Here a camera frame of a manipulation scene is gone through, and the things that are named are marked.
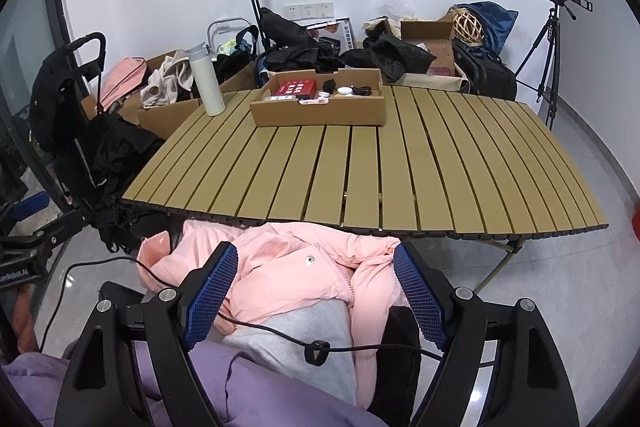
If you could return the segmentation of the red printed box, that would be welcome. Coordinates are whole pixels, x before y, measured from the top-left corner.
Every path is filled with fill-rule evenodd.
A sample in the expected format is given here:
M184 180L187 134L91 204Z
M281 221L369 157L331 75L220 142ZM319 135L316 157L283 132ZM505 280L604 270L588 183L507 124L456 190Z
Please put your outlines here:
M312 79L286 80L280 83L271 98L276 101L311 100L316 96L317 83Z

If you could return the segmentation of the pink wet wipes pack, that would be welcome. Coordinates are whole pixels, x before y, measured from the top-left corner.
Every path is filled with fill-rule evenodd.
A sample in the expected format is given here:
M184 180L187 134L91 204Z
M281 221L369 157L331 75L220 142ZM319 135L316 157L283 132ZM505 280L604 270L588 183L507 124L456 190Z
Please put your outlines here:
M330 98L305 98L305 100L298 100L300 105L326 105L330 101Z

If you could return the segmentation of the black charger plug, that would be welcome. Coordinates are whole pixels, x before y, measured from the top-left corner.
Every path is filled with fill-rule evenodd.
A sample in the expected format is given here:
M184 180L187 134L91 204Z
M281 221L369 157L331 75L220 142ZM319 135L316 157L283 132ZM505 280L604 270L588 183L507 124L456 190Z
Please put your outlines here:
M322 84L322 91L326 93L333 93L336 90L336 82L334 79L326 80Z

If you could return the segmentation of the black stroller cart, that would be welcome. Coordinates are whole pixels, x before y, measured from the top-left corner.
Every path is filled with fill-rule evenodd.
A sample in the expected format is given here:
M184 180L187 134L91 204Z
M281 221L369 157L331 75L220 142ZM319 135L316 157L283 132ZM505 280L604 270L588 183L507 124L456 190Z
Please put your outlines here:
M28 119L63 194L85 224L98 231L109 251L129 254L141 244L143 225L157 219L151 211L124 205L122 196L164 141L103 107L87 116L78 81L100 79L105 55L106 38L97 31L55 49L32 86Z

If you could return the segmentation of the large cardboard box left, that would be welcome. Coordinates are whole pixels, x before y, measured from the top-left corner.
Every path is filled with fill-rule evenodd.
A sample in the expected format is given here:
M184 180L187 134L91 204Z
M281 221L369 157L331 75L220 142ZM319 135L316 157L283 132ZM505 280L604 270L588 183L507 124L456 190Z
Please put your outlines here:
M195 109L200 107L200 95L194 81L193 93L190 98L183 94L175 104L144 109L140 93L149 75L150 72L147 69L142 85L126 98L121 98L107 110L122 116L130 124L148 130L166 140L178 129L183 121L186 121L186 118L191 116ZM82 107L90 118L96 116L96 110L101 108L98 104L100 80L95 79L88 82L90 94L81 101Z

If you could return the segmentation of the pink backpack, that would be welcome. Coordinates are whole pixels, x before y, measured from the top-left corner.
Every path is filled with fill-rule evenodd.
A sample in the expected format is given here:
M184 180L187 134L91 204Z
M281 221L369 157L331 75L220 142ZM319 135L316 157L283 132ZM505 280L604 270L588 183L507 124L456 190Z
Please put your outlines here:
M100 80L98 104L103 110L109 109L121 98L126 98L143 83L148 65L142 57L127 56L119 61Z

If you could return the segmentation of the red bucket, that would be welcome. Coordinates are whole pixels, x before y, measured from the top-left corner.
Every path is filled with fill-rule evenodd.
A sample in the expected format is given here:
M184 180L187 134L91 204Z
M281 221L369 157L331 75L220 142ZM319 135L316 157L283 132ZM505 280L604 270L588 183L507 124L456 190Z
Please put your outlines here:
M634 214L632 215L632 219L631 219L631 226L632 226L632 229L634 230L634 236L636 236L636 239L638 239L638 242L640 242L640 206L639 205L636 208L634 208Z

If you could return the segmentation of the pink puffer jacket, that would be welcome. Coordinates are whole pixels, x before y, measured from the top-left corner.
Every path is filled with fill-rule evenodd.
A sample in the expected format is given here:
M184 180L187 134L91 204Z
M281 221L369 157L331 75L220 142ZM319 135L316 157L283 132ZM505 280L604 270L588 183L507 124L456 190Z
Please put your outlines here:
M383 339L390 309L407 306L393 269L396 237L340 232L310 223L267 223L239 229L218 223L184 222L178 246L160 232L142 242L138 259L141 284L161 291L179 285L189 272L205 265L221 242L238 252L238 273L221 306L218 329L230 335L235 327L263 329L273 315L310 307L322 300L346 303L352 345L343 349L325 341L299 341L305 360L322 365L331 353L354 357L357 407L374 398L378 365L375 346Z

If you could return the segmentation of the folding slatted camping table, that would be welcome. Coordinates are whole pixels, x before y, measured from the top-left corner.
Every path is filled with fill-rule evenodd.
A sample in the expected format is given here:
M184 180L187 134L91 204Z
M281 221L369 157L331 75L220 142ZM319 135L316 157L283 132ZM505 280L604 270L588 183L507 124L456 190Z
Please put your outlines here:
M574 161L526 105L388 87L383 127L259 128L255 95L198 109L143 167L130 205L257 225L526 241L606 227Z

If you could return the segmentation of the shallow cardboard tray box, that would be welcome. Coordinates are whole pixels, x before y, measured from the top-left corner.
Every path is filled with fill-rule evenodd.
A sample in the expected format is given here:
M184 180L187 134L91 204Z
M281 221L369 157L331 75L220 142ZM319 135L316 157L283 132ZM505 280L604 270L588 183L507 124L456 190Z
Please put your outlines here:
M372 68L276 72L250 102L250 113L258 127L383 126L382 75Z

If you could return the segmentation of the open cardboard box back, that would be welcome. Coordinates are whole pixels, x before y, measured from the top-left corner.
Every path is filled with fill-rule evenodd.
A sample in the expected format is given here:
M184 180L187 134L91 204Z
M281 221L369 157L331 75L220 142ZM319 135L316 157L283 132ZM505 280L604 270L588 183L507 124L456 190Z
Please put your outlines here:
M454 23L451 20L402 20L401 39L415 46L423 44L434 55L427 72L430 75L456 77L454 64Z

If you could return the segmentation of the printed appliance box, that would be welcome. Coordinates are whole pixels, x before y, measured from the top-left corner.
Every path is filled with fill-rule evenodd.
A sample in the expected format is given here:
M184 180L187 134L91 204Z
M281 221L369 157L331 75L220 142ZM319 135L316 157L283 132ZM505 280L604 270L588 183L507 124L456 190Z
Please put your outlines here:
M314 40L320 42L334 56L340 56L355 47L352 22L349 17L309 24L306 25L306 29Z

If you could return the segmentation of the blue cushion bag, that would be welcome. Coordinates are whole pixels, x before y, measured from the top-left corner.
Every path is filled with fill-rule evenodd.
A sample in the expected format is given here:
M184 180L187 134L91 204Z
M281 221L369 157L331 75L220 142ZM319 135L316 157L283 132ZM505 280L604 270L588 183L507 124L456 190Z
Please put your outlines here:
M492 1L459 3L457 8L468 10L480 21L484 30L482 47L492 54L500 55L520 12L506 9Z

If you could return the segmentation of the white folding chair frame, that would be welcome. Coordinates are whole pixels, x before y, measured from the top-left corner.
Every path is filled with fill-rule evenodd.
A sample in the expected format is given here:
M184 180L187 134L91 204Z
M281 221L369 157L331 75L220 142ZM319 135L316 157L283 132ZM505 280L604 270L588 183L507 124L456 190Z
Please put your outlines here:
M214 20L206 30L206 41L213 58L220 54L230 55L236 48L236 36L250 26L244 17L228 17Z

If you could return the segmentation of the wall power sockets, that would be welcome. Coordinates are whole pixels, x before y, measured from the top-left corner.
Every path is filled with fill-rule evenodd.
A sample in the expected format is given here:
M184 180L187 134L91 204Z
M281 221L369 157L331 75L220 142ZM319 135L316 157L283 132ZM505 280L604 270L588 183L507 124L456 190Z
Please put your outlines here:
M335 16L332 2L314 2L285 5L284 15L290 20L318 20Z

